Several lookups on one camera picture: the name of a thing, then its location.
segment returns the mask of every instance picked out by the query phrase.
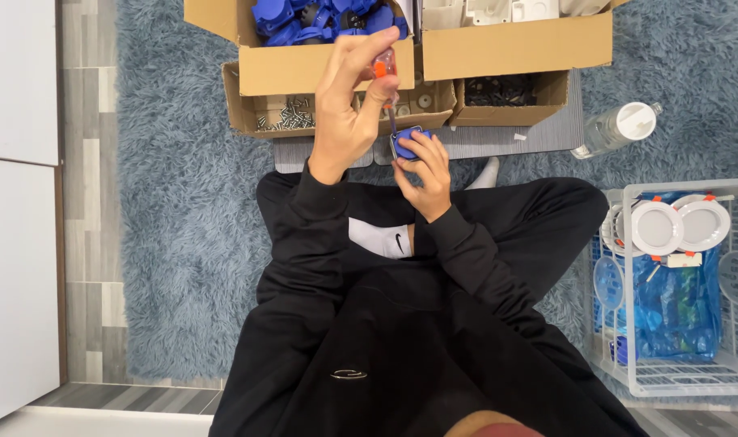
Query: person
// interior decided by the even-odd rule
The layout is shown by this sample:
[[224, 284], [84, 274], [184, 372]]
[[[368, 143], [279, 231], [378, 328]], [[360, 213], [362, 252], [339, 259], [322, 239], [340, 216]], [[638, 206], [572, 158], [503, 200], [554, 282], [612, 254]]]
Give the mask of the person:
[[554, 178], [450, 193], [447, 151], [422, 135], [402, 143], [420, 160], [393, 162], [398, 187], [345, 180], [398, 78], [374, 80], [360, 112], [353, 90], [397, 39], [336, 40], [304, 171], [258, 184], [272, 260], [209, 435], [646, 435], [533, 309], [602, 223], [600, 191]]

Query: screwdriver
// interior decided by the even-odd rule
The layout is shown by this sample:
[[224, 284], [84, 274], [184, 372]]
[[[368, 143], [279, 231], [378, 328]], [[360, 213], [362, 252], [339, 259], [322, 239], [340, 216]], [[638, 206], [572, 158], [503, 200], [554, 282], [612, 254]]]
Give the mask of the screwdriver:
[[[371, 74], [374, 78], [381, 78], [386, 74], [396, 74], [396, 52], [393, 51], [393, 47], [389, 47], [374, 58], [371, 65]], [[393, 98], [388, 99], [382, 106], [387, 110], [387, 117], [391, 121], [394, 137], [398, 134], [398, 131], [396, 131], [396, 102], [398, 102], [398, 93], [394, 93]]]

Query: white sock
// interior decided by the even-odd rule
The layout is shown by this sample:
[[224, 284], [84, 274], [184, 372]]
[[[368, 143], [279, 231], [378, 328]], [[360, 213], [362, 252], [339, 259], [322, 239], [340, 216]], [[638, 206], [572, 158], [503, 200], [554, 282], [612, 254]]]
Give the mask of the white sock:
[[467, 190], [473, 190], [474, 188], [494, 188], [495, 180], [499, 178], [499, 157], [491, 156], [488, 159], [488, 164], [484, 166], [482, 173], [477, 176], [471, 185], [466, 187]]
[[378, 228], [349, 217], [350, 240], [369, 252], [397, 260], [412, 256], [407, 225]]

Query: black sweatpants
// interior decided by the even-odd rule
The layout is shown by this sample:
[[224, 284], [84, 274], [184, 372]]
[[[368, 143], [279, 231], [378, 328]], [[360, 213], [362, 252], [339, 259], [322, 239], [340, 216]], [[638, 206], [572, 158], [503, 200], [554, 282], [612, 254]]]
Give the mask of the black sweatpants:
[[[272, 172], [258, 183], [256, 200], [267, 230], [286, 194], [301, 174]], [[470, 223], [482, 224], [493, 237], [502, 261], [540, 301], [576, 259], [603, 223], [608, 210], [600, 190], [583, 180], [557, 177], [508, 187], [454, 191], [451, 202]], [[414, 258], [392, 260], [351, 242], [343, 258], [345, 277], [382, 265], [430, 260], [436, 247], [425, 219], [398, 187], [349, 183], [348, 216], [391, 227], [415, 223]]]

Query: black sweatshirt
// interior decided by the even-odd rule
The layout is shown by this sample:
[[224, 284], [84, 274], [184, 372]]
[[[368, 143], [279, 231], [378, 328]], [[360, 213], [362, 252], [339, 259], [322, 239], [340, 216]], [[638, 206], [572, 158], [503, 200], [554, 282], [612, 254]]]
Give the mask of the black sweatshirt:
[[280, 207], [210, 436], [441, 436], [480, 410], [547, 437], [646, 435], [454, 206], [427, 225], [438, 262], [345, 284], [346, 185], [305, 168]]

